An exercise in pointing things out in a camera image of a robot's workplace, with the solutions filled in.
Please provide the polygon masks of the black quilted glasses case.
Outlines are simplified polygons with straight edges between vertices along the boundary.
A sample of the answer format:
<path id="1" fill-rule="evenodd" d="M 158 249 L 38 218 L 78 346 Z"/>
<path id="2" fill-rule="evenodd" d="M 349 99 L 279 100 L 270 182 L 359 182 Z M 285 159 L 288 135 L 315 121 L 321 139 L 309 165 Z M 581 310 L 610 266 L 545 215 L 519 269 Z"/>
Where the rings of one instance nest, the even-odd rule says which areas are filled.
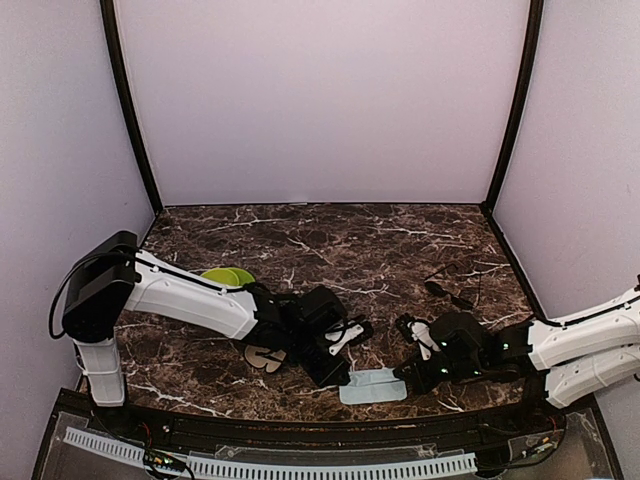
<path id="1" fill-rule="evenodd" d="M 262 370 L 267 374 L 278 371 L 287 358 L 287 353 L 282 350 L 271 350 L 266 347 L 246 345 L 244 359 L 255 369 Z"/>

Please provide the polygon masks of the blue cleaning cloth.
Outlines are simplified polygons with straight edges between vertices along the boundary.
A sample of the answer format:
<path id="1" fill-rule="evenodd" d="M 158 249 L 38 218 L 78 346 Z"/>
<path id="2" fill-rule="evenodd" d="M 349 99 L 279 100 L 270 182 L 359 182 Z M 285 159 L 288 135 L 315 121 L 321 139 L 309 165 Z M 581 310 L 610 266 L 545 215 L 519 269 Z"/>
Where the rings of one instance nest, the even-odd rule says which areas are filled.
<path id="1" fill-rule="evenodd" d="M 344 405 L 364 405 L 403 401 L 407 398 L 404 380 L 397 378 L 390 368 L 351 371 L 350 381 L 339 387 Z"/>

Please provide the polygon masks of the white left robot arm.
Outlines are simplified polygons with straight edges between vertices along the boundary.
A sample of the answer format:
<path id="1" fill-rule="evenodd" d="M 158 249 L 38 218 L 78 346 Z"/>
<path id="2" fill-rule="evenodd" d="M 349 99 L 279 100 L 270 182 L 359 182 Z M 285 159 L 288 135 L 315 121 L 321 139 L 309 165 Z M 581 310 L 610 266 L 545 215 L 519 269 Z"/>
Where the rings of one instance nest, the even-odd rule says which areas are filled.
<path id="1" fill-rule="evenodd" d="M 338 297 L 318 286 L 305 295 L 276 294 L 250 281 L 231 286 L 163 262 L 119 231 L 77 261 L 61 281 L 49 314 L 61 317 L 81 359 L 101 417 L 120 436 L 141 427 L 127 390 L 115 340 L 122 311 L 146 312 L 213 330 L 268 351 L 283 352 L 319 387 L 349 383 L 343 346 L 363 334 Z"/>

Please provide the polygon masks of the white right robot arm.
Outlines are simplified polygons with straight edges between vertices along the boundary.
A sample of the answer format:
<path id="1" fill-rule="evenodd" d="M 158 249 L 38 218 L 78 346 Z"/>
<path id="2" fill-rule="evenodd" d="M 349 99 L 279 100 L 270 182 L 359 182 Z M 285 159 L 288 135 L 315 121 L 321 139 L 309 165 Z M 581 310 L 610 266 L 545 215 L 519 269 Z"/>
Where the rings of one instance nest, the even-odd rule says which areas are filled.
<path id="1" fill-rule="evenodd" d="M 417 353 L 393 374 L 415 394 L 443 382 L 525 382 L 522 403 L 510 413 L 521 434 L 582 397 L 639 372 L 639 290 L 555 319 L 531 317 L 496 332 L 468 312 L 432 322 L 402 315 L 396 326 Z"/>

